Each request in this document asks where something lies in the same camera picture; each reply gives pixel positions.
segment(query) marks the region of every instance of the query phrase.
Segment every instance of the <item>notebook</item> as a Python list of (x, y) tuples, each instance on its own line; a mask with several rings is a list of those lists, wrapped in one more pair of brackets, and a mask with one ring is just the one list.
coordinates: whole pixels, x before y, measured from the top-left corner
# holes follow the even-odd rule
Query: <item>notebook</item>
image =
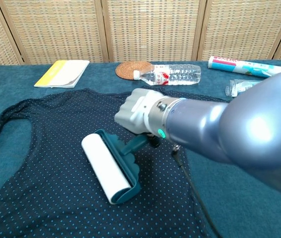
[(74, 88), (89, 63), (88, 60), (57, 60), (34, 86)]

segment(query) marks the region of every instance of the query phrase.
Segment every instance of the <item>round rattan coaster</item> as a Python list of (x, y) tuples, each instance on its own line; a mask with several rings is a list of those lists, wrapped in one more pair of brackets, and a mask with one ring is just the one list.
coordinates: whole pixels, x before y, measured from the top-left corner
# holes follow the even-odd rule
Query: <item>round rattan coaster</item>
[(142, 71), (151, 66), (152, 64), (147, 61), (126, 61), (116, 67), (115, 73), (120, 78), (133, 80), (134, 70)]

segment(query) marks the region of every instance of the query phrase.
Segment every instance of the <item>robotic arm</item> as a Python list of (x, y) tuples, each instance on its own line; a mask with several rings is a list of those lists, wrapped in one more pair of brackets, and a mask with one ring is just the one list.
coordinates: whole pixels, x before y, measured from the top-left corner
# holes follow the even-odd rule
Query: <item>robotic arm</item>
[(230, 103), (135, 89), (114, 119), (133, 133), (152, 133), (214, 161), (237, 165), (281, 192), (281, 73)]

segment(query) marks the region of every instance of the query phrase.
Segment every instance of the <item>teal lint roller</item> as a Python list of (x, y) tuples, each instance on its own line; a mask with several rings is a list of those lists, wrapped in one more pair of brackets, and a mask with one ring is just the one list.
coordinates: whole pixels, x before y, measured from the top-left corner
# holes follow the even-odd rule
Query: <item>teal lint roller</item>
[(125, 145), (117, 135), (102, 129), (82, 140), (82, 148), (111, 204), (124, 203), (141, 190), (140, 168), (133, 153), (147, 143), (148, 136), (140, 134)]

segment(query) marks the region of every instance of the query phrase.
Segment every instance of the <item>plastic water bottle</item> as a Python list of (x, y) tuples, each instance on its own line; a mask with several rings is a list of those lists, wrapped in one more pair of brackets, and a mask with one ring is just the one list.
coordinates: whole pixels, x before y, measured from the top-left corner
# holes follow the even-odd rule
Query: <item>plastic water bottle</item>
[(199, 83), (201, 68), (194, 64), (156, 64), (143, 71), (134, 70), (134, 80), (149, 85), (191, 85)]

